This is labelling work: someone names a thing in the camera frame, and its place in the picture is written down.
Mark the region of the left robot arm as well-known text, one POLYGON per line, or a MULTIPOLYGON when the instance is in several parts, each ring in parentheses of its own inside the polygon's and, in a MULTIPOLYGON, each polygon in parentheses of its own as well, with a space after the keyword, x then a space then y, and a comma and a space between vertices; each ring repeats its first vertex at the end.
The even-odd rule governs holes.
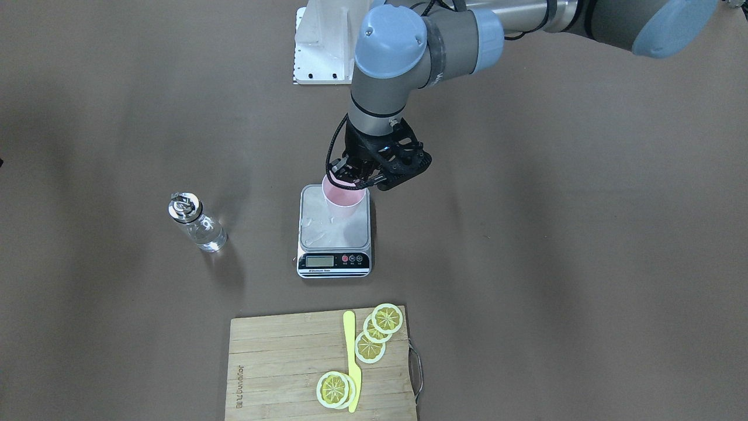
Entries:
POLYGON ((354 50, 339 159, 326 158, 326 181, 344 190, 390 190, 427 170, 424 151, 403 118, 416 89, 495 65, 507 41, 529 33, 572 33, 633 55, 668 58, 689 45, 716 1, 376 2, 354 50))

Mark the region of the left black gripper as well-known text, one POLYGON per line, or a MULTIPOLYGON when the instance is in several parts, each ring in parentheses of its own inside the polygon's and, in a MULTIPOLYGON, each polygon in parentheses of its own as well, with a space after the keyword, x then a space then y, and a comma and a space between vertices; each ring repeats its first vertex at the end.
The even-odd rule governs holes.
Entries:
POLYGON ((376 147, 381 146, 383 137, 392 133, 410 131, 409 123, 403 118, 387 120, 386 133, 371 135, 354 125, 350 115, 345 115, 344 152, 342 158, 327 163, 328 178, 334 185, 353 185, 350 176, 358 177, 358 189, 366 189, 386 180, 386 173, 379 168, 376 147))

